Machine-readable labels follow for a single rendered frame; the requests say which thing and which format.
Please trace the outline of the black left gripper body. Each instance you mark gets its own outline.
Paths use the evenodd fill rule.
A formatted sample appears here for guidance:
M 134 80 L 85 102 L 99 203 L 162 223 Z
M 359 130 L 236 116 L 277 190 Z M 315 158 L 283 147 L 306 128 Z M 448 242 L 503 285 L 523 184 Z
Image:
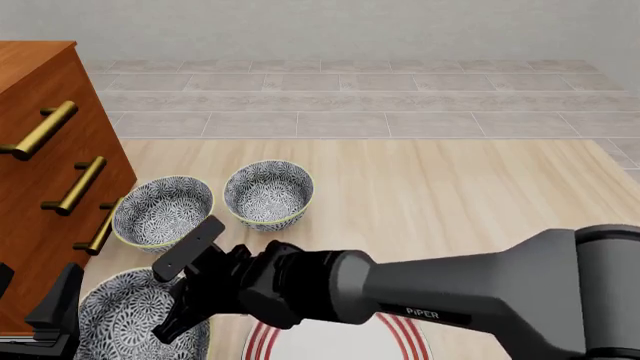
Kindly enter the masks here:
M 0 360 L 74 360 L 79 335 L 77 326 L 0 332 Z

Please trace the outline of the wooden cabinet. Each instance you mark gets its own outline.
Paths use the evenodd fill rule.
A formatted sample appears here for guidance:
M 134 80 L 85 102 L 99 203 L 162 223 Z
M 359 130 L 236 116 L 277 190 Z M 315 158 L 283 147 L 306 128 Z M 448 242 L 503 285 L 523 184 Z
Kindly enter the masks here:
M 0 94 L 45 62 L 67 53 L 79 59 L 72 41 L 0 41 Z

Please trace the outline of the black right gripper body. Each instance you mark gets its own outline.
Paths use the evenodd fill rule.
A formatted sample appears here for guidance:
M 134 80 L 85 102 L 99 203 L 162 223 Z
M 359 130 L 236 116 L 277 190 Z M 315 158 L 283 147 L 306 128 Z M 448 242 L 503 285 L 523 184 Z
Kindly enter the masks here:
M 187 286 L 187 299 L 203 299 L 212 316 L 216 314 L 247 314 L 238 300 L 245 261 L 251 252 L 246 245 L 222 251 L 210 245 L 185 269 L 185 278 L 175 286 Z

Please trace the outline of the wooden cabinet drawer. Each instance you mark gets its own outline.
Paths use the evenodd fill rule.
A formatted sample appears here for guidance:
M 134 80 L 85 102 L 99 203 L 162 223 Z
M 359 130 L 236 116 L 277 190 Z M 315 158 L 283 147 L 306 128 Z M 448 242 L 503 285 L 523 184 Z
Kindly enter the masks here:
M 29 161 L 116 155 L 118 140 L 77 56 L 56 56 L 0 94 L 0 144 L 17 144 L 42 122 L 40 110 L 73 101 L 78 112 Z M 0 165 L 13 158 L 0 154 Z
M 76 164 L 98 157 L 106 165 L 69 215 L 42 209 L 42 203 L 61 202 L 90 173 Z M 21 322 L 68 263 L 86 265 L 89 254 L 73 246 L 93 240 L 108 214 L 99 206 L 123 197 L 135 182 L 105 113 L 77 113 L 29 161 L 0 155 L 0 262 L 15 272 L 0 299 L 5 323 Z
M 69 216 L 40 209 L 45 201 L 62 200 L 82 174 L 68 160 L 19 162 L 0 165 L 0 262 L 15 274 L 0 298 L 0 332 L 30 332 L 24 319 L 44 298 L 68 263 L 86 265 L 89 255 L 75 251 L 76 242 L 89 242 L 107 215 L 101 203 L 124 197 L 136 176 L 123 155 L 106 155 L 106 167 Z

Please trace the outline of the black white patterned bowl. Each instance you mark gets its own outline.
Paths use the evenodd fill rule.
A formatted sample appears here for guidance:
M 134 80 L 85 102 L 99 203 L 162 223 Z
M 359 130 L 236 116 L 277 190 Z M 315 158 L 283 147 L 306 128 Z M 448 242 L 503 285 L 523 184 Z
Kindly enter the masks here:
M 139 268 L 99 284 L 79 306 L 80 344 L 73 360 L 206 360 L 208 322 L 171 344 L 152 334 L 174 303 L 170 289 L 177 282 L 160 283 L 150 268 Z
M 299 221 L 310 206 L 315 184 L 298 164 L 264 160 L 248 164 L 227 180 L 224 203 L 241 224 L 276 232 Z
M 165 176 L 139 185 L 116 206 L 113 233 L 122 242 L 162 254 L 194 230 L 215 205 L 209 186 L 192 176 Z

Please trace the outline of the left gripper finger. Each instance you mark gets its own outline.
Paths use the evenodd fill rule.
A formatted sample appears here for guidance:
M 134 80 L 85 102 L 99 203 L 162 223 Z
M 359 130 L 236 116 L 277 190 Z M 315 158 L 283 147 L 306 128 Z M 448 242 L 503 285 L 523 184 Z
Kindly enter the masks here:
M 68 263 L 39 305 L 25 318 L 35 332 L 78 332 L 78 303 L 84 270 Z
M 8 289 L 15 272 L 5 263 L 0 262 L 0 297 L 4 296 L 4 293 Z

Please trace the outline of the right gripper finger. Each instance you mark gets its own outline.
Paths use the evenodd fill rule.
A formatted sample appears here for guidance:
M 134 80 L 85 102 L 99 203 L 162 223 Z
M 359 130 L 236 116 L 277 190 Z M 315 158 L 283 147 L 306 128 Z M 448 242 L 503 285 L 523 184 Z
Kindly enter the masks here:
M 178 338 L 190 329 L 190 326 L 185 324 L 188 316 L 184 315 L 189 310 L 186 301 L 187 286 L 172 287 L 170 295 L 174 303 L 169 313 L 165 320 L 152 330 L 156 338 Z
M 205 302 L 203 299 L 200 299 L 200 298 L 187 299 L 186 298 L 186 301 L 187 301 L 187 306 L 189 310 L 186 311 L 184 314 L 185 316 L 188 316 L 188 318 L 185 319 L 186 320 L 185 324 L 190 326 L 190 329 L 192 329 L 194 326 L 198 326 L 204 320 L 208 320 L 209 317 L 212 316 L 213 313 L 211 312 L 209 306 L 205 305 Z M 161 341 L 162 343 L 172 343 L 175 339 L 176 338 L 158 338 L 158 340 Z

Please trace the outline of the white plate with red rings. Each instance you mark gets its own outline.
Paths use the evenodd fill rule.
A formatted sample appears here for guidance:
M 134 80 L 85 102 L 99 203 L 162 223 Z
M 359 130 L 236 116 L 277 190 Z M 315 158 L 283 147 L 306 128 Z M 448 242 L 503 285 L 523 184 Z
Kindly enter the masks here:
M 289 330 L 256 323 L 241 360 L 435 360 L 407 318 L 375 314 L 362 325 L 304 320 Z

